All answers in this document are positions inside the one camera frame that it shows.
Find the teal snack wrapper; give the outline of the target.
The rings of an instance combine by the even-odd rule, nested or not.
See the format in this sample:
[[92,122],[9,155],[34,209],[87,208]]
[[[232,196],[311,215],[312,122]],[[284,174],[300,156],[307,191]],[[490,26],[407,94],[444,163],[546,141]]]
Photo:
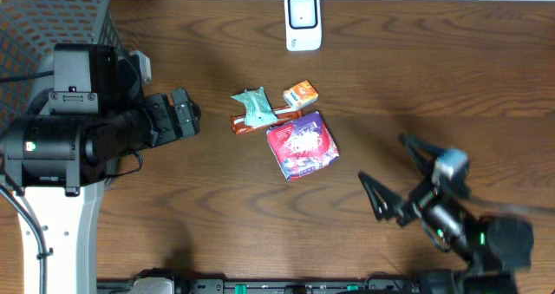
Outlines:
[[263,87],[253,90],[246,89],[243,93],[232,95],[231,98],[245,106],[245,124],[247,126],[262,127],[278,120]]

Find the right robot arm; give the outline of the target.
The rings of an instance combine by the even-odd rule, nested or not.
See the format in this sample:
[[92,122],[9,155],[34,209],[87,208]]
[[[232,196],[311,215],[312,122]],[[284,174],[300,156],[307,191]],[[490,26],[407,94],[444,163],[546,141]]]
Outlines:
[[423,176],[403,199],[366,173],[358,178],[377,220],[394,219],[404,227],[421,224],[437,249],[457,254],[467,265],[463,271],[431,270],[409,276],[376,272],[364,293],[515,293],[514,273],[531,265],[532,224],[521,217],[474,217],[461,203],[469,199],[466,183],[470,160],[457,148],[437,147],[412,135],[400,143]]

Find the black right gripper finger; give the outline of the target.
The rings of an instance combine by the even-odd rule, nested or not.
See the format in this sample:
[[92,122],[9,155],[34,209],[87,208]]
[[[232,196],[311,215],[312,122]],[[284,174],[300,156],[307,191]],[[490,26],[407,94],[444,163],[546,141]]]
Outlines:
[[400,134],[399,142],[423,176],[432,174],[435,160],[445,152],[444,148],[428,144],[410,134]]
[[404,200],[402,197],[364,172],[359,172],[358,178],[369,197],[372,210],[378,221],[400,218],[403,216],[402,207],[404,205]]

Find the red purple snack packet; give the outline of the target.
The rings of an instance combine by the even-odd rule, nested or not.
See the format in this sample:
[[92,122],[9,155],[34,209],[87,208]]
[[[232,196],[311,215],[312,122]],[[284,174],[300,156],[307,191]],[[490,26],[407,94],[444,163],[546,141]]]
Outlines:
[[288,181],[325,168],[340,156],[339,149],[318,111],[268,129],[266,138]]

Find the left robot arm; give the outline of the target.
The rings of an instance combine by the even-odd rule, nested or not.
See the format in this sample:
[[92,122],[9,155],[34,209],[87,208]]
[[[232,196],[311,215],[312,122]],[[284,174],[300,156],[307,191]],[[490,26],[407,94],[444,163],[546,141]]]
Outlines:
[[16,209],[28,293],[94,293],[101,202],[112,163],[192,137],[201,112],[185,89],[145,95],[148,59],[59,43],[49,86],[1,139],[1,193]]

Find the brown orange snack bar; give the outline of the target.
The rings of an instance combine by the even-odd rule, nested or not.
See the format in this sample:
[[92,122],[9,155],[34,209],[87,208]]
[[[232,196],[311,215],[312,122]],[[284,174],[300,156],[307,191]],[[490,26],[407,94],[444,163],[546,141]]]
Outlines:
[[277,116],[277,121],[264,126],[250,126],[245,123],[246,115],[231,117],[231,129],[235,134],[248,134],[259,130],[266,130],[270,127],[280,126],[288,121],[299,119],[304,115],[302,110],[294,110],[291,107],[274,108],[272,112]]

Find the small orange box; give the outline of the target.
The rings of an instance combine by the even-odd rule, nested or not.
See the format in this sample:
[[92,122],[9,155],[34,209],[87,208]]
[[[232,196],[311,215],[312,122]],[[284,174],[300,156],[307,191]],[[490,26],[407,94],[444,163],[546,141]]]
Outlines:
[[302,81],[283,92],[283,98],[294,110],[299,110],[309,106],[319,97],[319,93],[308,81]]

